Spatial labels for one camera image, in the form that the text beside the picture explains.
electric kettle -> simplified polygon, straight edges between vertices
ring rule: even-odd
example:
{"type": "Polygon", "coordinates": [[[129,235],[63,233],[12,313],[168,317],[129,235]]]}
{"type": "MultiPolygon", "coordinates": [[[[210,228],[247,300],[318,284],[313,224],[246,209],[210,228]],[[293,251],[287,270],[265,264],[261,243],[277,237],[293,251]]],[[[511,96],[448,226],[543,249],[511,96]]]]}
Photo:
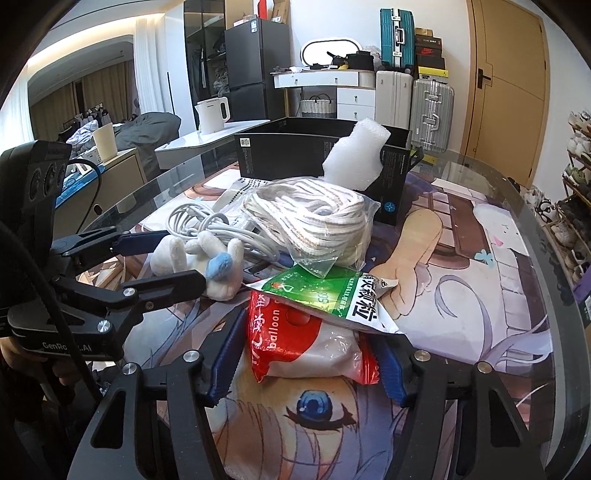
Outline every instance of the electric kettle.
{"type": "Polygon", "coordinates": [[[226,97],[211,98],[195,105],[199,114],[199,130],[202,134],[212,134],[223,130],[230,120],[230,106],[226,97]]]}

paper cup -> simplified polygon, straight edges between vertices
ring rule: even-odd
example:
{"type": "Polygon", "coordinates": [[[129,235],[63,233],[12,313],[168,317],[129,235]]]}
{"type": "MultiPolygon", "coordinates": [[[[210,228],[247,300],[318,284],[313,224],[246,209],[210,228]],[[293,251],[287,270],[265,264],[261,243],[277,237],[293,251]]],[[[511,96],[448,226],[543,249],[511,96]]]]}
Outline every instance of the paper cup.
{"type": "Polygon", "coordinates": [[[102,163],[117,156],[117,145],[115,144],[113,124],[106,124],[98,130],[95,130],[92,132],[92,137],[95,139],[96,148],[99,150],[102,163]]]}

white plush toy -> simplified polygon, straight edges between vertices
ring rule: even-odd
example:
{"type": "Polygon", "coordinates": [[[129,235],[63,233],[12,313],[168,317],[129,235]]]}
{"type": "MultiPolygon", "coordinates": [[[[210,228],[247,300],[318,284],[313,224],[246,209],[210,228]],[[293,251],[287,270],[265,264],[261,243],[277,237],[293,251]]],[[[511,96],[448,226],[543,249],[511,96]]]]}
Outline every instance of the white plush toy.
{"type": "Polygon", "coordinates": [[[212,300],[234,298],[242,285],[244,245],[237,238],[228,248],[208,231],[201,232],[186,244],[173,235],[165,236],[152,254],[150,267],[154,275],[169,275],[197,270],[207,280],[207,295],[212,300]]]}

silver suitcase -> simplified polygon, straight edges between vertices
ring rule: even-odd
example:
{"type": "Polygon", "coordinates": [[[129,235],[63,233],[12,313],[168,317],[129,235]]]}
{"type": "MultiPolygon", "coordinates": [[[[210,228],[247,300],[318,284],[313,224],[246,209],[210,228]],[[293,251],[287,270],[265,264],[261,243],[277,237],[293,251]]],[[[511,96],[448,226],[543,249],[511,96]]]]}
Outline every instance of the silver suitcase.
{"type": "Polygon", "coordinates": [[[434,80],[415,80],[410,128],[413,147],[426,152],[447,150],[452,130],[453,88],[434,80]]]}

black refrigerator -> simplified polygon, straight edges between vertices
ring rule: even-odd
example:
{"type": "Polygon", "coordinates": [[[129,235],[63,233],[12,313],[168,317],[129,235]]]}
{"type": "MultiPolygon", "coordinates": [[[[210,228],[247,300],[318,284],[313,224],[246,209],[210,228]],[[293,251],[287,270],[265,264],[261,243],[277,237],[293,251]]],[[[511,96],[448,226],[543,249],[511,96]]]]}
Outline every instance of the black refrigerator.
{"type": "Polygon", "coordinates": [[[290,66],[288,25],[257,18],[226,30],[226,62],[232,120],[285,117],[283,90],[270,72],[290,66]]]}

